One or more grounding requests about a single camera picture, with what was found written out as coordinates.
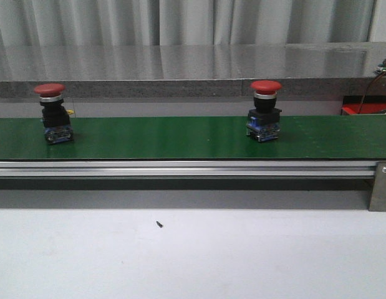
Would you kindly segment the red mushroom push button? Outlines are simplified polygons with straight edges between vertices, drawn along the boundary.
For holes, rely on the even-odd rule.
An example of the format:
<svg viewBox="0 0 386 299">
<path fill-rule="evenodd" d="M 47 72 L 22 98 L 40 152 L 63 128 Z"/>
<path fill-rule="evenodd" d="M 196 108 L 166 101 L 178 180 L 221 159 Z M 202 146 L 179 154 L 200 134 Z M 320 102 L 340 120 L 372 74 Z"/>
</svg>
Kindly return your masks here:
<svg viewBox="0 0 386 299">
<path fill-rule="evenodd" d="M 39 95 L 39 103 L 43 107 L 44 137 L 50 145 L 74 139 L 70 116 L 62 105 L 64 90 L 65 86 L 60 83 L 46 83 L 34 88 L 34 92 Z"/>
<path fill-rule="evenodd" d="M 258 143 L 275 140 L 280 131 L 279 121 L 281 109 L 275 107 L 277 91 L 282 85 L 272 80 L 257 80 L 251 83 L 254 89 L 254 106 L 248 112 L 246 136 Z"/>
</svg>

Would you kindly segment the grey stone counter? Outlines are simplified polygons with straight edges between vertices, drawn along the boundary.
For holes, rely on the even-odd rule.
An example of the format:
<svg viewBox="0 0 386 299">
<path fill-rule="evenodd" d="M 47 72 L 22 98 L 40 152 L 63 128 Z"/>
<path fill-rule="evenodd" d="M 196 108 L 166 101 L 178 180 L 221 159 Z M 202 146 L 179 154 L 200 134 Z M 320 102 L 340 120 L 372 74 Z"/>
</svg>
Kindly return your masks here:
<svg viewBox="0 0 386 299">
<path fill-rule="evenodd" d="M 74 98 L 251 96 L 275 80 L 281 97 L 361 94 L 386 42 L 0 47 L 0 98 L 32 98 L 41 83 Z"/>
</svg>

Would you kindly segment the red plastic tray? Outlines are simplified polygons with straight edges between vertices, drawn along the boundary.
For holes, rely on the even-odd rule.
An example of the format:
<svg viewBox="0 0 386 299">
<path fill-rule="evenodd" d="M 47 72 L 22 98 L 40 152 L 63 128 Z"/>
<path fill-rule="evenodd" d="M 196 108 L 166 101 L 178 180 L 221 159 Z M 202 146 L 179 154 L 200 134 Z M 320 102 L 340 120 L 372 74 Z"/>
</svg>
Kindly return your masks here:
<svg viewBox="0 0 386 299">
<path fill-rule="evenodd" d="M 341 108 L 341 115 L 356 114 L 386 114 L 386 96 L 345 96 Z"/>
</svg>

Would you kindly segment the green conveyor belt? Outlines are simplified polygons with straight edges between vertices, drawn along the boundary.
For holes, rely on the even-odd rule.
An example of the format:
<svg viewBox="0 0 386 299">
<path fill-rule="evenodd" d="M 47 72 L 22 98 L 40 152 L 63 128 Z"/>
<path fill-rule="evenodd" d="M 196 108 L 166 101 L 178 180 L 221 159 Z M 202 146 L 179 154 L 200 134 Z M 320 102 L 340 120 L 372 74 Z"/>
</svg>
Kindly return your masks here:
<svg viewBox="0 0 386 299">
<path fill-rule="evenodd" d="M 49 145 L 35 118 L 0 118 L 0 160 L 386 159 L 386 115 L 283 116 L 276 140 L 246 136 L 243 116 L 74 118 Z"/>
</svg>

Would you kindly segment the small green circuit board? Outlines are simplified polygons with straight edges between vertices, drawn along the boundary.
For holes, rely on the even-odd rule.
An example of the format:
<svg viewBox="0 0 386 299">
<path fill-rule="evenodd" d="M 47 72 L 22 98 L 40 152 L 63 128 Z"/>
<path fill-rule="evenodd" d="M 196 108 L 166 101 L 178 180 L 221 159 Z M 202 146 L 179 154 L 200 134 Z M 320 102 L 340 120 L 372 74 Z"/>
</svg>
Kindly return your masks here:
<svg viewBox="0 0 386 299">
<path fill-rule="evenodd" d="M 384 59 L 381 64 L 378 64 L 378 66 L 375 69 L 375 73 L 386 75 L 386 59 Z"/>
</svg>

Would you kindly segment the grey curtain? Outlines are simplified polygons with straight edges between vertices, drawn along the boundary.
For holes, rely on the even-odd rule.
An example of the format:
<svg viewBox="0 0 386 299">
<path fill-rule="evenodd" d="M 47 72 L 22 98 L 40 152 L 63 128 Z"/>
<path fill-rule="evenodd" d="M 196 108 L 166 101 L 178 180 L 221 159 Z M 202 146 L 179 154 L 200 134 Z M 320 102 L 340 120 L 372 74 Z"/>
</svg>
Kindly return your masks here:
<svg viewBox="0 0 386 299">
<path fill-rule="evenodd" d="M 374 1 L 0 1 L 0 46 L 364 42 Z"/>
</svg>

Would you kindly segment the aluminium conveyor frame rail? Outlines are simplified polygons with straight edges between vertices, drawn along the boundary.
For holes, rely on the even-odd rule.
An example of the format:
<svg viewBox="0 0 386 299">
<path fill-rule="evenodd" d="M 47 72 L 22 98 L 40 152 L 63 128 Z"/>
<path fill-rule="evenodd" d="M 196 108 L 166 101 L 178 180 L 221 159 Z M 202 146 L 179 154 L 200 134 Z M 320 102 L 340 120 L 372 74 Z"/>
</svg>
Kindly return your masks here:
<svg viewBox="0 0 386 299">
<path fill-rule="evenodd" d="M 0 178 L 152 176 L 372 177 L 375 161 L 0 161 Z"/>
</svg>

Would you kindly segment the metal conveyor support bracket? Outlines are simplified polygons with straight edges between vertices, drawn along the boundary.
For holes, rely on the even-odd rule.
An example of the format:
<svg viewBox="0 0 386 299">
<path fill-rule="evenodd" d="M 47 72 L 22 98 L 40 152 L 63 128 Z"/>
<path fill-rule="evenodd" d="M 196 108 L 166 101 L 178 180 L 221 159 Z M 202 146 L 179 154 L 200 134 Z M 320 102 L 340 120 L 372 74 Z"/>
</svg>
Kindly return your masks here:
<svg viewBox="0 0 386 299">
<path fill-rule="evenodd" d="M 377 165 L 369 211 L 386 212 L 386 161 Z"/>
</svg>

